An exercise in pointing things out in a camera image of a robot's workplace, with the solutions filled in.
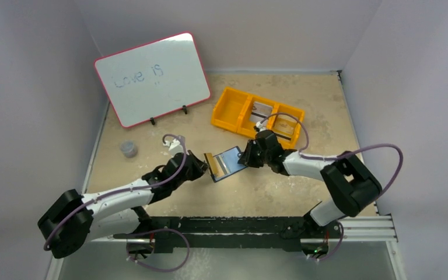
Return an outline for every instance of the beige tabletop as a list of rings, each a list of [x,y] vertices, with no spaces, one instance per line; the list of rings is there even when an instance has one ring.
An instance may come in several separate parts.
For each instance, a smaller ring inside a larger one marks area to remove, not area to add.
[[[243,150],[247,138],[211,125],[212,109],[226,86],[303,109],[310,135],[306,152],[336,155],[358,148],[356,136],[337,75],[210,74],[212,97],[182,111],[130,129],[123,128],[112,108],[100,137],[93,162],[88,193],[106,191],[130,183],[170,159],[162,145],[166,133],[183,135],[187,148],[204,160],[204,153],[218,154],[234,146]],[[132,140],[138,154],[127,159],[120,143]],[[296,144],[305,144],[302,135]],[[298,216],[319,201],[328,199],[323,182],[305,177],[283,176],[269,168],[247,168],[214,183],[207,173],[185,182],[169,198],[148,205],[152,216]],[[373,216],[373,206],[360,215]]]

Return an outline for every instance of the whiteboard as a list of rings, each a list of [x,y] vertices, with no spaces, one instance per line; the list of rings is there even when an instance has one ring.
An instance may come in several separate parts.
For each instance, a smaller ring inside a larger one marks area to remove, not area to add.
[[[123,127],[210,98],[190,33],[108,55],[94,65]]]

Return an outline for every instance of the orange bin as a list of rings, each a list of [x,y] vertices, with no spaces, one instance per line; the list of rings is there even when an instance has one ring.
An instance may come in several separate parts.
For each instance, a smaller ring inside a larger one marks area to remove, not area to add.
[[[227,87],[213,108],[211,123],[216,127],[255,138],[257,132],[253,127],[256,122],[251,121],[250,116],[256,102],[268,108],[272,107],[270,114],[288,113],[301,122],[305,117],[305,111],[301,109]],[[284,149],[294,149],[301,133],[301,126],[296,121],[282,115],[274,115],[269,118],[266,128],[276,133],[279,143]]]

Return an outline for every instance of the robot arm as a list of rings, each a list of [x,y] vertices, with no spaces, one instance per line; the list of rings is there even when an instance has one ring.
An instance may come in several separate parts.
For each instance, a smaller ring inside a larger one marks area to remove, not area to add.
[[[166,165],[156,167],[127,185],[95,194],[80,195],[76,190],[64,192],[38,221],[40,231],[46,239],[60,226],[49,243],[53,256],[69,256],[85,242],[96,238],[135,233],[145,215],[142,206],[170,196],[185,181],[196,180],[206,172],[207,164],[190,150],[183,163],[183,149],[177,139],[168,143],[168,146],[173,157]],[[174,176],[181,164],[184,166]],[[157,187],[149,186],[163,181],[167,182]],[[85,204],[87,206],[60,225],[68,215]]]
[[[250,167],[267,165],[275,173],[324,181],[332,198],[316,205],[304,216],[313,230],[345,216],[356,216],[382,192],[380,183],[358,157],[337,159],[337,156],[322,157],[283,149],[277,136],[268,129],[248,141],[238,162]]]

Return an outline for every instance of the gray wall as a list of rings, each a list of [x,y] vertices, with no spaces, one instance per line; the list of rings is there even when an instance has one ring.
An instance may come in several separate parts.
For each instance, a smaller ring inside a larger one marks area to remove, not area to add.
[[[0,1],[0,279],[44,279],[37,221],[79,188],[106,106],[73,0]]]
[[[408,279],[448,279],[448,1],[385,0],[344,69],[361,145],[399,144],[392,212]],[[392,151],[365,153],[386,181]]]
[[[381,0],[76,0],[107,55],[183,31],[208,70],[342,69]]]

